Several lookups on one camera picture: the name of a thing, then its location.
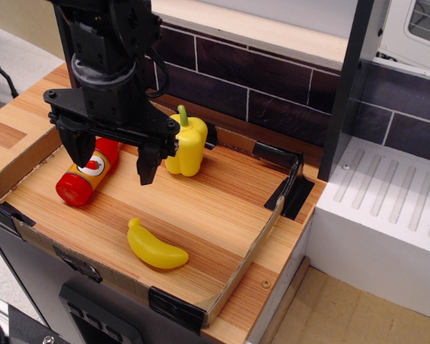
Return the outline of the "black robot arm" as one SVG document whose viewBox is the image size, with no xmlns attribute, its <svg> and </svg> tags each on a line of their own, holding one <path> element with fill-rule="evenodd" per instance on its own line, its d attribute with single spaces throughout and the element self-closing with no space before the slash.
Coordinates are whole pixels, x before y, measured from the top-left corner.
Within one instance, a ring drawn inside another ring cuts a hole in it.
<svg viewBox="0 0 430 344">
<path fill-rule="evenodd" d="M 54 1 L 72 86 L 48 90 L 49 119 L 72 161 L 86 166 L 97 138 L 138 149 L 140 182 L 153 182 L 163 159 L 175 156 L 179 124 L 152 105 L 145 61 L 161 18 L 149 1 Z"/>
</svg>

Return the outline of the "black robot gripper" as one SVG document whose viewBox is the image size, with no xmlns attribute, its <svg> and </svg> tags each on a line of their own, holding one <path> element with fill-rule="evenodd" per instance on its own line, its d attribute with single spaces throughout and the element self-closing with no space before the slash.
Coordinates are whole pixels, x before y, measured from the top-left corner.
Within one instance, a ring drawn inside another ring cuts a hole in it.
<svg viewBox="0 0 430 344">
<path fill-rule="evenodd" d="M 87 165 L 98 136 L 127 143 L 138 147 L 140 184 L 152 184 L 162 158 L 178 150 L 180 126 L 151 104 L 144 88 L 145 62 L 135 61 L 112 73 L 80 59 L 73 59 L 71 67 L 79 87 L 48 90 L 44 101 L 73 163 Z"/>
</svg>

